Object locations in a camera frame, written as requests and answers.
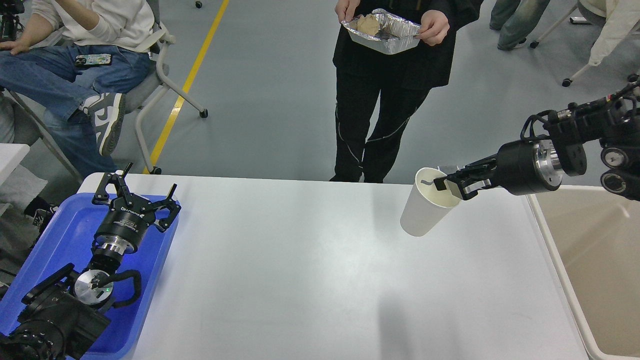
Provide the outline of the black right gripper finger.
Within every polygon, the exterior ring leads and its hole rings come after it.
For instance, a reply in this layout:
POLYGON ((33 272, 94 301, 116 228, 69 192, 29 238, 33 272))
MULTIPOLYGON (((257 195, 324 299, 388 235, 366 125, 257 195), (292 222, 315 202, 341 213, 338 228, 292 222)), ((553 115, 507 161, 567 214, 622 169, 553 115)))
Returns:
POLYGON ((458 199, 468 201, 478 195, 479 191, 493 189, 496 185, 485 177, 445 176, 434 178, 437 191, 450 191, 458 199))
POLYGON ((480 182, 494 175, 497 168, 498 155, 490 155, 450 174, 452 182, 480 182))

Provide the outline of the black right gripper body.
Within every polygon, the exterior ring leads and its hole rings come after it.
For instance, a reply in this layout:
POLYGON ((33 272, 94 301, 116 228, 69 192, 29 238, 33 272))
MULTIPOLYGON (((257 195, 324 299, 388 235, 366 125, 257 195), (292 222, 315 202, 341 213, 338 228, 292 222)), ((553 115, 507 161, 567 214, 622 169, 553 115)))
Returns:
POLYGON ((513 141, 498 150, 493 185, 514 195, 551 192, 560 187, 565 174, 581 176, 586 169, 585 149, 580 143, 555 145, 551 139, 513 141))

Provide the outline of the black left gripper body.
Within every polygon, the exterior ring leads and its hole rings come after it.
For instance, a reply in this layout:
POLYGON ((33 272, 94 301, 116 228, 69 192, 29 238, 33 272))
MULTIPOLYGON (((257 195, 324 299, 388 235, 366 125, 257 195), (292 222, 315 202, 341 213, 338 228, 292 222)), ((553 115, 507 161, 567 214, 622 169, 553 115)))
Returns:
POLYGON ((138 251, 156 217, 150 199, 134 197, 131 202, 124 197, 110 201, 109 210, 94 234, 96 246, 105 248, 105 244, 114 244, 122 255, 138 251))

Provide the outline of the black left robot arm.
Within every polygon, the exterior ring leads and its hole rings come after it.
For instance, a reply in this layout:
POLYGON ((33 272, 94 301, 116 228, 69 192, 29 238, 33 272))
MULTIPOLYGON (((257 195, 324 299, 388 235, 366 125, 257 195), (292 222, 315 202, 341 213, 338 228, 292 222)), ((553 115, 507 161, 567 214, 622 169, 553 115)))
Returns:
POLYGON ((1 301, 3 360, 116 360, 142 328, 182 207, 123 173, 64 201, 1 301))

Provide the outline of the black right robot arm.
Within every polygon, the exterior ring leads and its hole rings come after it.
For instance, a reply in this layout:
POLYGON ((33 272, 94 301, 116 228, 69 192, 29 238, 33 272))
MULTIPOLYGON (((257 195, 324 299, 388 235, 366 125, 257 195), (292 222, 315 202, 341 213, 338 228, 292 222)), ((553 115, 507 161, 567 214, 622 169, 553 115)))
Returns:
POLYGON ((435 178, 432 184, 465 201, 480 190, 495 187, 517 196, 556 191, 564 174, 585 174, 583 145, 599 141, 599 157, 607 167, 599 178, 601 186, 638 201, 639 120, 639 82, 635 80, 603 98, 529 116, 518 140, 502 145, 494 155, 435 178))

